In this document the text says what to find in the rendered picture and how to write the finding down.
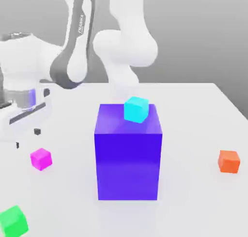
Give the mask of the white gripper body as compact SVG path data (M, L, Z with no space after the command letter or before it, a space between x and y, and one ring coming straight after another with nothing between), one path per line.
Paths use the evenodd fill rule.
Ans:
M43 102L26 111L13 102L0 104L0 142L17 141L27 130L39 127L51 113L51 102Z

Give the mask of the small cyan cube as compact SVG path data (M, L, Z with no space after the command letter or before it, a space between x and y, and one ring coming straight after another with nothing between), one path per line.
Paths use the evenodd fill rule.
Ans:
M149 114L149 100L133 96L124 103L124 119L135 123L143 123Z

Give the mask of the large purple box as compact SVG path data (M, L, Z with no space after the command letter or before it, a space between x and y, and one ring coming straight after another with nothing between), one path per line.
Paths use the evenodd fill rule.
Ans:
M122 104L101 104L94 131L99 200L156 200L162 129L154 104L143 123L124 119Z

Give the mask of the small orange cube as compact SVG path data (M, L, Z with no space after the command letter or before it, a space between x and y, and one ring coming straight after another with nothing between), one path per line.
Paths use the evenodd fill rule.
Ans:
M220 150L218 166L222 173L238 173L240 157L236 151Z

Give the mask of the small magenta cube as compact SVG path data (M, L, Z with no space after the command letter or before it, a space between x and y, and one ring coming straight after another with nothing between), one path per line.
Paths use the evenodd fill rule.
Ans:
M52 165L51 153L44 148L39 148L30 154L31 164L34 168L42 171Z

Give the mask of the small green cube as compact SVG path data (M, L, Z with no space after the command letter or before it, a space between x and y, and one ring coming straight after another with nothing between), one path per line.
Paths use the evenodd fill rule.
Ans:
M1 237L20 237L28 230L26 216L19 206L15 205L0 213Z

